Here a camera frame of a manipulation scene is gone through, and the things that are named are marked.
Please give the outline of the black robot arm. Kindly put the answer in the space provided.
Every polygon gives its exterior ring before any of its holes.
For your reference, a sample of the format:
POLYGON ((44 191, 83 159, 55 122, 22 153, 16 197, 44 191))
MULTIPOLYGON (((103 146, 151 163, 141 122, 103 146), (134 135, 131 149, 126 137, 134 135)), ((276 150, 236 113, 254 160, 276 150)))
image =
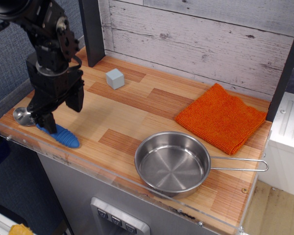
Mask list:
POLYGON ((35 51, 26 60, 34 96, 27 110, 35 124, 57 133, 53 117, 59 105, 76 112, 83 106, 84 81, 79 41, 71 32, 64 10, 53 0, 0 0, 0 31, 10 23, 28 35, 35 51))

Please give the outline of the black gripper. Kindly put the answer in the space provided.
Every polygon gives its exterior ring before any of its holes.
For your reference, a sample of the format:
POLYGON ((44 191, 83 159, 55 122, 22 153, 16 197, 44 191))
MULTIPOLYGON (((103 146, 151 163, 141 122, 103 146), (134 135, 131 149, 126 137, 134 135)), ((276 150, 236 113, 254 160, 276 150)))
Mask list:
POLYGON ((52 112, 62 103, 80 112, 83 107, 84 81, 83 71, 73 69, 57 76, 45 76, 35 66, 28 66, 30 82, 34 88, 34 96, 27 110, 32 114, 38 125, 50 134, 57 132, 52 112))

